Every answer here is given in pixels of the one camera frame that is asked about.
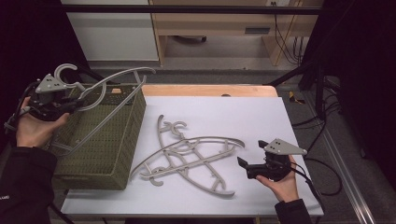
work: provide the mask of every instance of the woven basket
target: woven basket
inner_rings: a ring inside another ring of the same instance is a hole
[[[133,90],[134,85],[107,85],[104,100],[91,110],[70,116],[56,142],[73,147],[92,131]],[[96,88],[87,96],[87,104],[100,95]],[[52,184],[55,189],[125,189],[134,150],[146,109],[141,90],[79,149],[60,157]],[[55,155],[65,153],[51,147]]]

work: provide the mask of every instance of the table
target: table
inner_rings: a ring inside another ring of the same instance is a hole
[[[159,114],[164,114],[164,121],[186,121],[188,126],[182,130],[186,137],[222,135],[239,138],[245,142],[245,148],[238,148],[230,156],[210,162],[225,179],[225,190],[233,190],[235,195],[220,197],[210,194],[184,181],[178,173],[157,178],[158,181],[163,181],[163,186],[156,187],[137,174],[144,173],[144,169],[141,168],[132,175],[126,190],[70,190],[62,208],[65,214],[75,217],[276,215],[274,205],[277,200],[272,191],[256,180],[247,179],[246,171],[239,167],[236,161],[236,156],[239,156],[249,163],[263,163],[264,152],[257,145],[257,141],[261,139],[270,142],[278,137],[297,145],[282,99],[276,97],[274,88],[234,85],[146,85],[143,91],[146,94],[147,109],[132,167],[135,168],[139,162],[160,148],[155,130]],[[246,97],[249,91],[258,97]],[[168,96],[155,96],[156,92]],[[202,96],[208,92],[212,92],[211,95],[214,96]],[[239,93],[240,96],[219,97],[224,93],[233,96]],[[306,170],[302,157],[294,158]],[[194,172],[194,168],[189,170],[191,175],[204,180],[205,183],[211,182],[210,174]],[[323,212],[304,179],[297,176],[297,185],[310,215],[322,216]]]
[[[269,7],[271,1],[262,0],[150,0],[154,6],[240,6]],[[322,0],[277,1],[279,7],[321,7]],[[315,26],[316,15],[274,15],[259,14],[189,14],[152,13],[154,34],[160,63],[164,63],[167,37],[172,35],[260,35],[273,66],[280,63],[285,44],[279,34],[288,42],[291,36],[307,36]]]

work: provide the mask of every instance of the hand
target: hand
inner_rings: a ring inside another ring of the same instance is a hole
[[[30,97],[23,100],[21,108],[28,105]],[[30,114],[25,114],[18,121],[17,147],[43,147],[52,137],[53,132],[67,122],[68,113],[55,121],[43,121]]]
[[[294,158],[292,156],[289,156],[289,158],[291,161],[291,167],[295,169],[296,165],[294,164]],[[257,175],[256,179],[264,184],[264,186],[268,187],[280,202],[284,201],[285,203],[289,203],[299,199],[296,176],[293,171],[277,182],[269,180],[262,175]]]

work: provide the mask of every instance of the sleeve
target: sleeve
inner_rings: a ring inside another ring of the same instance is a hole
[[[303,199],[299,199],[289,203],[277,203],[275,205],[275,210],[281,224],[312,223],[311,217],[308,214],[308,210],[306,210]]]
[[[49,223],[57,159],[37,147],[13,148],[0,179],[0,223]]]

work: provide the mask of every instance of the white table surface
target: white table surface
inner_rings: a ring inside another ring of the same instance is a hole
[[[132,168],[160,149],[157,119],[163,114],[163,121],[186,122],[188,126],[180,131],[187,138],[226,136],[245,142],[245,148],[238,147],[233,154],[210,162],[225,179],[226,190],[235,191],[235,195],[210,194],[177,172],[156,177],[157,181],[163,181],[163,186],[156,187],[139,176],[146,172],[141,168],[134,173],[126,190],[70,190],[62,212],[72,216],[99,217],[263,217],[276,214],[277,199],[273,192],[257,180],[247,179],[246,170],[238,165],[236,157],[249,164],[264,163],[264,151],[258,147],[258,140],[271,142],[281,138],[297,146],[281,98],[150,96],[146,101]],[[176,141],[176,138],[169,139],[170,134],[166,136],[166,145]],[[215,144],[207,146],[204,151],[217,150],[217,147]],[[163,162],[162,159],[158,157],[150,167],[154,168]],[[301,156],[294,156],[294,159],[306,170]],[[190,168],[190,177],[211,186],[215,178],[204,168]],[[297,186],[309,214],[322,216],[317,200],[298,175]]]

